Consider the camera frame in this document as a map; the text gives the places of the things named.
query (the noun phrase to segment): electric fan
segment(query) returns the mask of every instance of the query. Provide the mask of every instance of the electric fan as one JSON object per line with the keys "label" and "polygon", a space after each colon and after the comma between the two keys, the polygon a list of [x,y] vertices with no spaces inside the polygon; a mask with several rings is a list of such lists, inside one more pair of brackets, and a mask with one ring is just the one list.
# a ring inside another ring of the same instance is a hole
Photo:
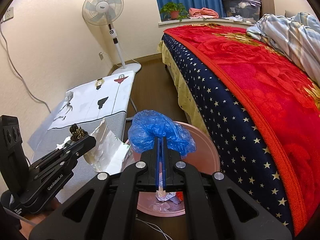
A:
{"label": "electric fan", "polygon": [[125,64],[122,57],[122,53],[119,46],[119,41],[117,39],[116,30],[113,27],[113,21],[115,21],[123,10],[123,0],[85,0],[82,8],[83,18],[93,25],[108,25],[109,33],[113,39],[116,46],[117,52],[119,54],[122,66],[115,70],[115,73],[121,73],[124,71],[132,70],[137,73],[141,64],[132,63]]}

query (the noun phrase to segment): blue plastic bag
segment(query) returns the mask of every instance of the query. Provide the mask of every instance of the blue plastic bag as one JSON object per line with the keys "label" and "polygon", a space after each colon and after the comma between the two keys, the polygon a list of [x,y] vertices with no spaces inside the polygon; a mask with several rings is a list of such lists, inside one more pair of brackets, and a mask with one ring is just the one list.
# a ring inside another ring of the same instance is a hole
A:
{"label": "blue plastic bag", "polygon": [[196,143],[187,129],[153,110],[137,113],[128,131],[129,142],[137,153],[153,149],[155,137],[163,136],[167,137],[168,148],[179,152],[181,157],[196,151]]}

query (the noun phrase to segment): window sill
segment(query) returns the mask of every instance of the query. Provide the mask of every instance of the window sill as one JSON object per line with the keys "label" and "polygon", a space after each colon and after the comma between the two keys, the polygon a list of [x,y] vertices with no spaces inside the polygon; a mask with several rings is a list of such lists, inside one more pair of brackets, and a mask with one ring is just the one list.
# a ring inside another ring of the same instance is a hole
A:
{"label": "window sill", "polygon": [[253,25],[252,23],[238,22],[238,21],[227,20],[227,19],[181,19],[181,20],[159,22],[159,26],[173,24],[173,23],[180,23],[180,22],[213,22],[213,23],[225,22],[225,23],[236,23],[236,24],[246,25],[248,27]]}

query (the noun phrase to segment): electrical socket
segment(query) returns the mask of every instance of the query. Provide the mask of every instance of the electrical socket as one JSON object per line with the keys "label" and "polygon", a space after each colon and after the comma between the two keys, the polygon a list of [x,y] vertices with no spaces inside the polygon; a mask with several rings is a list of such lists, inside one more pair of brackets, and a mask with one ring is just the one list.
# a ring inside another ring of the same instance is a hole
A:
{"label": "electrical socket", "polygon": [[3,21],[13,18],[13,7],[9,7],[3,16]]}

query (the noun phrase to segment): wooden floor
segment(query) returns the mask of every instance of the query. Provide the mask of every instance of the wooden floor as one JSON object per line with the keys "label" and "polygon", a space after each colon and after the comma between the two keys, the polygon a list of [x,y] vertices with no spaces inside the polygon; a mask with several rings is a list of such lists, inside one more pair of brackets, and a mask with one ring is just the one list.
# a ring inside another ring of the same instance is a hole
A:
{"label": "wooden floor", "polygon": [[[188,122],[184,111],[178,105],[178,94],[168,70],[164,68],[161,59],[155,59],[142,64],[141,70],[136,74],[133,82],[131,97],[138,109],[155,110],[167,115],[174,121]],[[128,116],[134,115],[130,105]],[[131,122],[126,123],[124,141],[128,138],[128,129]],[[173,240],[186,240],[187,226],[185,215],[161,218],[137,211],[138,218],[158,225],[162,231]],[[146,224],[136,221],[134,227],[134,240],[164,240],[164,236]]]}

